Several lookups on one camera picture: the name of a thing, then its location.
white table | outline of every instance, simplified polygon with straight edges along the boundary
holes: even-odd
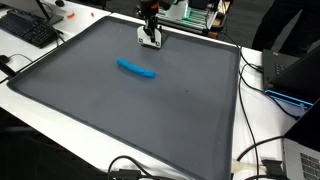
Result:
[[[65,4],[66,6],[58,11],[58,14],[63,15],[65,19],[54,25],[54,27],[65,33],[65,39],[70,39],[80,33],[86,27],[96,22],[99,18],[110,15],[110,13],[106,11],[92,9],[67,1],[65,1]],[[72,19],[67,19],[66,15],[69,15],[72,12],[74,12],[76,16]],[[143,23],[141,20],[120,14],[111,14],[111,16],[137,23]],[[164,27],[164,29],[185,34],[186,36],[194,36],[208,41],[223,43],[172,28]],[[3,38],[6,40],[0,42],[0,54],[8,56],[20,53],[36,60],[46,52],[56,47],[56,44],[52,43],[44,49],[38,49],[6,34],[3,31],[0,31],[0,39]],[[244,48],[243,53],[249,62],[261,64],[260,52]],[[14,70],[18,70],[27,64],[29,64],[27,60],[17,56],[11,60],[9,66]],[[0,79],[2,80],[4,78],[5,75],[0,72]],[[244,71],[244,78],[249,84],[261,89],[262,81],[259,73],[248,67]],[[59,143],[69,151],[83,158],[93,166],[106,170],[114,158],[120,155],[128,155],[147,166],[148,170],[153,175],[162,175],[176,179],[188,179],[187,176],[177,172],[170,166],[167,166],[166,164],[131,148],[126,144],[123,144],[101,132],[73,120],[70,117],[11,91],[6,86],[6,82],[0,84],[0,106],[3,109]],[[294,120],[285,115],[269,99],[247,88],[244,84],[242,85],[241,91],[244,106],[257,142],[274,136],[283,135],[295,123]],[[287,104],[285,104],[284,107],[293,114],[301,114],[299,108]],[[237,156],[250,145],[252,145],[252,138],[249,134],[249,129],[245,122],[238,100],[233,131],[232,157],[237,158]],[[280,141],[274,141],[262,145],[258,148],[258,151],[260,158],[282,160],[282,147]],[[256,164],[254,151],[249,152],[248,155],[243,158],[243,162]],[[135,168],[135,166],[127,160],[117,161],[114,167]],[[253,175],[255,175],[255,171],[241,171],[235,175],[234,179],[245,179]]]

gray tray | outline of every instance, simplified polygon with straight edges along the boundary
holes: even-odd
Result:
[[[172,32],[150,49],[138,26],[105,17],[8,86],[195,179],[229,179],[239,50]]]

cable connector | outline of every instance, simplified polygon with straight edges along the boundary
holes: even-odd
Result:
[[[257,71],[263,74],[264,68],[262,66],[257,66]]]
[[[267,167],[267,175],[279,180],[289,180],[281,168],[282,161],[262,160],[262,164]]]
[[[139,180],[141,178],[141,171],[119,169],[119,171],[111,171],[108,176],[120,180]]]

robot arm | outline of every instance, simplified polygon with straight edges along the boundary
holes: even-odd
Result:
[[[146,25],[138,28],[138,42],[161,48],[161,27],[158,28],[157,13],[159,6],[164,10],[169,10],[176,0],[140,0],[141,15],[145,19]]]

laptop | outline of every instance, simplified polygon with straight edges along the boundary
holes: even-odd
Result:
[[[284,169],[291,180],[320,179],[320,99],[284,135]]]
[[[271,98],[306,109],[320,97],[320,46],[298,59],[264,50],[264,91]]]

